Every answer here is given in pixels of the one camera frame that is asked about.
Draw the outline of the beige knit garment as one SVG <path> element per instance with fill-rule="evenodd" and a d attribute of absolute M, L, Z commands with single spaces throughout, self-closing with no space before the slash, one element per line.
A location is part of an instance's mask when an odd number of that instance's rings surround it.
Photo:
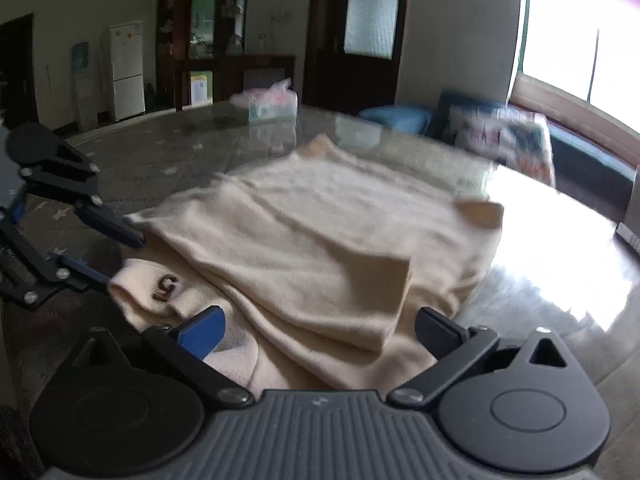
<path fill-rule="evenodd" d="M 137 330 L 226 318 L 208 366 L 251 393 L 386 393 L 434 363 L 420 309 L 457 314 L 503 208 L 341 151 L 326 136 L 130 214 L 145 245 L 108 290 Z"/>

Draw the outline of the water dispenser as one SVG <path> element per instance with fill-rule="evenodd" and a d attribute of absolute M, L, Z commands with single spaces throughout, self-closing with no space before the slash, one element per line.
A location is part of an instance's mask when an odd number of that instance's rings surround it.
<path fill-rule="evenodd" d="M 98 104 L 96 87 L 90 67 L 89 44 L 87 41 L 75 44 L 70 49 L 72 64 L 73 92 L 79 130 L 95 129 L 98 125 Z"/>

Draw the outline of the white refrigerator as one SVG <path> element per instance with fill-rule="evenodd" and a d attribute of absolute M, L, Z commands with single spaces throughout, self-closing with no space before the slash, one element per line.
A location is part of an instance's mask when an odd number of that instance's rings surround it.
<path fill-rule="evenodd" d="M 108 30 L 112 115 L 115 122 L 145 112 L 142 21 Z"/>

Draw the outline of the pink tissue box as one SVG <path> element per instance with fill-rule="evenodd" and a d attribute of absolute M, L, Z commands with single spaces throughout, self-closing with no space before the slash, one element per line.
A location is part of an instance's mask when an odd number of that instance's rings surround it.
<path fill-rule="evenodd" d="M 270 122 L 293 118 L 297 115 L 298 95 L 291 89 L 290 78 L 265 89 L 248 89 L 234 94 L 229 102 L 248 122 Z"/>

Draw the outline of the dark wooden side table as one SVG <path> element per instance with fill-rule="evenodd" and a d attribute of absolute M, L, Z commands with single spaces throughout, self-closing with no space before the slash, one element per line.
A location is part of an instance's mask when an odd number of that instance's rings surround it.
<path fill-rule="evenodd" d="M 174 61 L 175 110 L 183 110 L 190 88 L 184 88 L 183 77 L 192 72 L 212 72 L 214 101 L 225 101 L 244 89 L 249 70 L 282 70 L 284 78 L 294 80 L 295 55 L 288 54 L 216 54 L 212 58 L 185 58 Z"/>

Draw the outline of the dark wooden display cabinet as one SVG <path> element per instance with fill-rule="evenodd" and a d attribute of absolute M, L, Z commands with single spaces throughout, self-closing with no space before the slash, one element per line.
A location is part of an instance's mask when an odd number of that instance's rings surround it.
<path fill-rule="evenodd" d="M 214 99 L 214 73 L 190 70 L 176 75 L 184 60 L 206 60 L 228 51 L 243 52 L 246 0 L 157 0 L 155 25 L 155 96 L 161 108 Z"/>

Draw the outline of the butterfly print pillow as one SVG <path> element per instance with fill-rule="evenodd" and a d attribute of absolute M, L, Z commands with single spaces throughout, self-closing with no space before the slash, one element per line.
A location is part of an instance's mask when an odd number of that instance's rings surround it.
<path fill-rule="evenodd" d="M 444 139 L 555 187 L 551 134 L 543 114 L 509 107 L 452 106 Z"/>

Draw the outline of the blue sofa bench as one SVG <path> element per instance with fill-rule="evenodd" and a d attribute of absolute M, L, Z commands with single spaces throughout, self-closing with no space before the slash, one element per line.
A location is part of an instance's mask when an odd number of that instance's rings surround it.
<path fill-rule="evenodd" d="M 436 107 L 396 104 L 358 117 L 487 158 L 624 220 L 636 170 L 543 114 L 445 91 Z"/>

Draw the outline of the green framed window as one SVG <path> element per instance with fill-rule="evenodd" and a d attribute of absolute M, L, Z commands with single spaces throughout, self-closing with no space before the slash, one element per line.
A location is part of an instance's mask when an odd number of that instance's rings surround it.
<path fill-rule="evenodd" d="M 526 0 L 520 71 L 639 129 L 639 0 Z"/>

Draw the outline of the dark wooden door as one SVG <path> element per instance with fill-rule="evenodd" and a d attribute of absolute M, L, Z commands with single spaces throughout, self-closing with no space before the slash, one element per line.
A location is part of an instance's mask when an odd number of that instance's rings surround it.
<path fill-rule="evenodd" d="M 407 0 L 310 0 L 303 103 L 356 115 L 395 101 Z"/>

